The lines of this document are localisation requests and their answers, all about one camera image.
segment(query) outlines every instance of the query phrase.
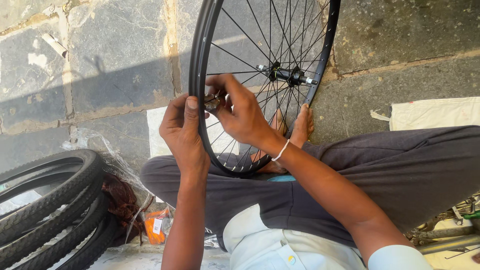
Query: dark gray pants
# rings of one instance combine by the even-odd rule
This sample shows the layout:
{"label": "dark gray pants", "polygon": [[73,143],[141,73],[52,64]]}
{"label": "dark gray pants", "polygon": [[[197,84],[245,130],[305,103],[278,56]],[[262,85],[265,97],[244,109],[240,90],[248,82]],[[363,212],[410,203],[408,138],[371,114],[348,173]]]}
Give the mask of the dark gray pants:
{"label": "dark gray pants", "polygon": [[[480,126],[363,134],[324,146],[307,142],[302,149],[360,187],[402,232],[480,190]],[[228,166],[239,158],[230,157],[233,164]],[[172,156],[150,159],[140,179],[155,195],[176,205],[180,171]],[[297,181],[231,178],[210,167],[205,226],[217,234],[221,246],[228,221],[257,203],[269,228],[355,246],[348,231]]]}

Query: brown rope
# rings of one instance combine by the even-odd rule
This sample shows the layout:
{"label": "brown rope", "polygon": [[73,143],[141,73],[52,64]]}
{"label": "brown rope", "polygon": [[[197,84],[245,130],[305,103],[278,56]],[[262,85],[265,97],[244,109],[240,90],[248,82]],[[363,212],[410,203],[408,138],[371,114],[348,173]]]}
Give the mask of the brown rope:
{"label": "brown rope", "polygon": [[[104,182],[102,186],[102,191],[105,193],[106,196],[110,198],[110,205],[108,207],[108,211],[112,214],[117,216],[119,220],[120,226],[122,227],[117,237],[114,240],[114,245],[121,245],[125,243],[125,237],[128,230],[128,225],[130,221],[133,219],[135,214],[138,212],[140,207],[136,205],[137,197],[135,193],[133,193],[132,187],[124,181],[122,181],[119,177],[106,173],[104,176]],[[148,205],[141,209],[141,212],[147,210],[147,208],[152,204],[154,197],[150,199]],[[145,225],[140,217],[133,221],[133,227],[128,235],[127,243],[129,243],[134,237],[140,235],[142,232],[145,231]]]}

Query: fingernail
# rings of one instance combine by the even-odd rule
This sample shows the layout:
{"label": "fingernail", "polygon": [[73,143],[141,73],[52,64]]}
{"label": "fingernail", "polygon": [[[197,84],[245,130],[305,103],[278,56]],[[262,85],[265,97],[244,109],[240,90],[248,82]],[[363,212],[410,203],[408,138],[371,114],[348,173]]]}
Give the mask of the fingernail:
{"label": "fingernail", "polygon": [[187,105],[190,109],[196,109],[198,107],[198,102],[193,99],[187,99]]}

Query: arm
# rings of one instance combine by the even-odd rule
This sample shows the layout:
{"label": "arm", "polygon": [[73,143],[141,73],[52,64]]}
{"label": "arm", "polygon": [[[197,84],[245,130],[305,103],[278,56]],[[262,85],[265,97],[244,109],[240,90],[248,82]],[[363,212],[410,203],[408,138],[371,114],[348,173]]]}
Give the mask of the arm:
{"label": "arm", "polygon": [[163,270],[200,269],[204,252],[205,190],[210,157],[198,135],[197,99],[187,96],[168,105],[159,128],[180,169],[177,208],[163,252]]}
{"label": "arm", "polygon": [[[285,143],[285,138],[272,136],[259,148],[275,157]],[[367,194],[321,161],[288,144],[278,162],[348,230],[365,262],[387,245],[413,247]]]}
{"label": "arm", "polygon": [[[287,140],[269,127],[255,95],[231,74],[212,76],[206,84],[212,86],[210,93],[219,93],[220,96],[229,93],[234,105],[232,112],[226,108],[229,105],[217,108],[217,117],[225,131],[241,143],[257,147],[272,157],[278,156]],[[361,189],[321,161],[288,144],[278,162],[345,226],[366,262],[381,247],[412,246]]]}

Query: white thread bracelet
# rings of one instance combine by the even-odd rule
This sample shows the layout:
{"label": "white thread bracelet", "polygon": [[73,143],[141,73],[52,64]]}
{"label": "white thread bracelet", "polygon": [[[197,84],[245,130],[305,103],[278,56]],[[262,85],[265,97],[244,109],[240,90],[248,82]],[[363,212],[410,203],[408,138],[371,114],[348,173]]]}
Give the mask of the white thread bracelet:
{"label": "white thread bracelet", "polygon": [[285,148],[287,148],[287,145],[288,145],[289,142],[290,142],[290,139],[287,140],[287,143],[283,146],[282,150],[280,151],[280,154],[278,154],[278,157],[272,159],[272,161],[276,161],[277,159],[279,159],[282,156],[282,153],[285,150]]}

